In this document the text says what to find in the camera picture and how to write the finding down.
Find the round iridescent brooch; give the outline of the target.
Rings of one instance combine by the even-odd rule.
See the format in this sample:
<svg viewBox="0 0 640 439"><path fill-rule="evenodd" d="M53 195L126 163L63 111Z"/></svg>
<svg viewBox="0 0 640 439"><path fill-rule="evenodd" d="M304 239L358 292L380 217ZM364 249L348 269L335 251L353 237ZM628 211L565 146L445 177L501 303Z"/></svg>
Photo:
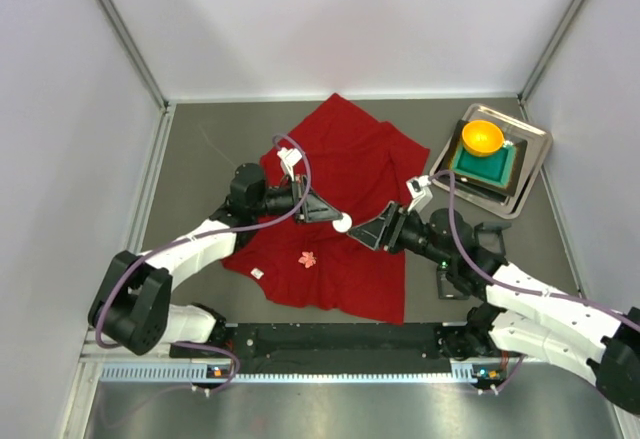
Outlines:
<svg viewBox="0 0 640 439"><path fill-rule="evenodd" d="M352 227L352 219L349 214L342 213L339 219L332 221L334 230L338 233L346 233Z"/></svg>

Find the red garment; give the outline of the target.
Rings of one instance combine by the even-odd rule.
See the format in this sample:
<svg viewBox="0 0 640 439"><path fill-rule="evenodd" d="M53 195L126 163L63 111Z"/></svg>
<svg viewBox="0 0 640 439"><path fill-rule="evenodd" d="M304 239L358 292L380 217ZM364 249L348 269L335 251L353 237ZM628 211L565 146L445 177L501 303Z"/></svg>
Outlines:
<svg viewBox="0 0 640 439"><path fill-rule="evenodd" d="M312 187L329 204L361 224L391 201L407 204L406 181L423 173L429 151L389 122L334 94L290 137L305 151ZM298 263L311 251L317 263ZM378 322L401 324L405 312L405 257L373 251L329 223L286 220L259 231L223 266L253 279L272 302L339 309ZM264 275L256 279L251 271Z"/></svg>

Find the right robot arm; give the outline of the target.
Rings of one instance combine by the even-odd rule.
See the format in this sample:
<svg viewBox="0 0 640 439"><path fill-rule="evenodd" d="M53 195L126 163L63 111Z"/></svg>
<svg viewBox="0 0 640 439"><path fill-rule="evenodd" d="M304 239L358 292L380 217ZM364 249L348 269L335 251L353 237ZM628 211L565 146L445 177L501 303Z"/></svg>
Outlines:
<svg viewBox="0 0 640 439"><path fill-rule="evenodd" d="M468 315L454 355L513 352L564 369L626 412L639 412L639 310L623 313L544 283L483 247L455 209L422 220L392 202L349 236L390 254L438 264L455 289L481 304Z"/></svg>

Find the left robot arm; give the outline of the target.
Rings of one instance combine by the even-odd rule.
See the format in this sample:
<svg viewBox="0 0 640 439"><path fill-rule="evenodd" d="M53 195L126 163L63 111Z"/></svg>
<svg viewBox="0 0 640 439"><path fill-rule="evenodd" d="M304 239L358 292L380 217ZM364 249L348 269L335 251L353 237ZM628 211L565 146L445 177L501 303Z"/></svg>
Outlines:
<svg viewBox="0 0 640 439"><path fill-rule="evenodd" d="M328 222L338 232L351 226L346 213L309 188L306 176L270 187L260 165L245 163L236 169L225 202L196 229L155 250L113 257L88 313L100 346L138 356L159 345L192 343L201 351L228 346L221 314L201 304L176 306L172 292L240 251L259 230L272 230L271 218Z"/></svg>

